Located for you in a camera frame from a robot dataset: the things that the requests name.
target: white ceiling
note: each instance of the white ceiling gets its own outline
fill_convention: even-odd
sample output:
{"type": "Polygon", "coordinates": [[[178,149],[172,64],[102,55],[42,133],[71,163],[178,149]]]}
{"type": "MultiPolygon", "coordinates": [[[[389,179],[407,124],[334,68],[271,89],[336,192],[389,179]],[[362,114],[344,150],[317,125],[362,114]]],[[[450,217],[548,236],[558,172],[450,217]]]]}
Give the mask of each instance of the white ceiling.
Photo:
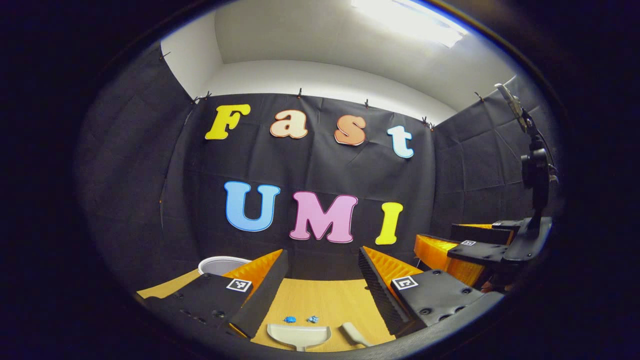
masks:
{"type": "Polygon", "coordinates": [[[452,48],[390,31],[351,0],[239,0],[216,11],[224,63],[316,61],[410,86],[460,111],[515,71],[472,33],[452,48]]]}

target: black fabric backdrop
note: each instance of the black fabric backdrop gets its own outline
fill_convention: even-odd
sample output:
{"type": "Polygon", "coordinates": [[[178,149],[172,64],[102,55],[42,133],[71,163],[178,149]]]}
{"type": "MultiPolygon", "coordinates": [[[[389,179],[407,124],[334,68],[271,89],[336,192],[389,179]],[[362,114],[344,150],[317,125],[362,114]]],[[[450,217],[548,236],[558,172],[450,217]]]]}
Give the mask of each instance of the black fabric backdrop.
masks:
{"type": "Polygon", "coordinates": [[[362,104],[285,94],[223,95],[201,100],[177,142],[163,195],[166,255],[176,259],[238,256],[255,259],[277,249],[289,252],[289,277],[313,280],[359,279],[358,248],[365,245],[411,262],[415,234],[428,232],[434,187],[431,132],[420,121],[362,104]],[[205,140],[220,105],[249,104],[251,112],[224,140],[205,140]],[[307,115],[308,134],[301,139],[277,138],[269,127],[275,114],[300,110],[307,115]],[[366,120],[367,139],[359,146],[335,141],[336,123],[343,115],[366,120]],[[413,136],[412,158],[395,154],[387,129],[402,125],[413,136]],[[275,185],[273,223],[266,230],[248,232],[227,221],[227,181],[251,185],[245,215],[260,215],[260,184],[275,185]],[[332,243],[313,236],[294,240],[298,205],[294,192],[317,194],[326,211],[338,195],[358,197],[353,210],[351,243],[332,243]],[[392,245],[375,245],[382,227],[381,205],[399,202],[400,213],[392,245]]]}
{"type": "MultiPolygon", "coordinates": [[[[520,98],[545,137],[562,175],[559,130],[546,102],[530,81],[515,77],[505,86],[520,98]]],[[[448,238],[451,224],[487,224],[533,215],[531,190],[522,184],[520,156],[531,138],[520,129],[496,90],[435,127],[435,199],[431,234],[448,238]]],[[[559,186],[550,186],[545,216],[558,215],[559,186]]]]}
{"type": "Polygon", "coordinates": [[[86,114],[74,164],[77,198],[95,244],[130,290],[198,264],[171,256],[174,246],[161,228],[165,174],[194,106],[161,56],[159,44],[152,46],[100,92],[86,114]]]}

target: blue letter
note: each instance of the blue letter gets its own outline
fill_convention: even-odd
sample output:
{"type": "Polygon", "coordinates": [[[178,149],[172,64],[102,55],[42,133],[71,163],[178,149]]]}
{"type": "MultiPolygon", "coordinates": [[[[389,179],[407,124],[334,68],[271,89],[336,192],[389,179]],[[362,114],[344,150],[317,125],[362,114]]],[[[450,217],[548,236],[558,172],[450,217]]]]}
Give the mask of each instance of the blue letter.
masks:
{"type": "Polygon", "coordinates": [[[413,156],[413,150],[407,149],[406,141],[411,140],[411,133],[407,133],[404,130],[404,126],[398,125],[387,130],[387,134],[391,135],[391,140],[394,144],[394,151],[396,155],[401,158],[411,158],[413,156]]]}
{"type": "Polygon", "coordinates": [[[276,195],[280,188],[273,185],[260,185],[258,192],[262,194],[260,217],[251,220],[244,215],[244,197],[251,186],[240,181],[229,181],[225,184],[227,191],[227,220],[231,225],[244,231],[262,231],[271,226],[276,195]]]}

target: wooden table surface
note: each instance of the wooden table surface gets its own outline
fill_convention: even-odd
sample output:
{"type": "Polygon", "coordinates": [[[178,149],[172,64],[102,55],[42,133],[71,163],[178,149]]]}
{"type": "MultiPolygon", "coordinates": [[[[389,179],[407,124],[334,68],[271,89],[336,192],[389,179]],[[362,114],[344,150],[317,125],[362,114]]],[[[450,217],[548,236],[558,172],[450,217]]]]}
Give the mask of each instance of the wooden table surface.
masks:
{"type": "MultiPolygon", "coordinates": [[[[138,294],[143,298],[165,297],[198,276],[198,270],[193,270],[153,288],[141,290],[138,294]]],[[[347,339],[340,328],[345,322],[351,322],[372,344],[394,340],[396,337],[389,335],[371,293],[365,289],[365,286],[367,283],[363,279],[345,281],[284,279],[256,337],[251,341],[269,347],[294,350],[290,346],[275,341],[267,334],[267,324],[274,323],[288,326],[329,326],[332,332],[331,339],[318,347],[308,349],[309,352],[345,351],[364,347],[347,339]],[[313,315],[319,319],[315,324],[306,321],[313,315]],[[286,316],[294,316],[297,322],[286,324],[284,322],[286,316]]]]}

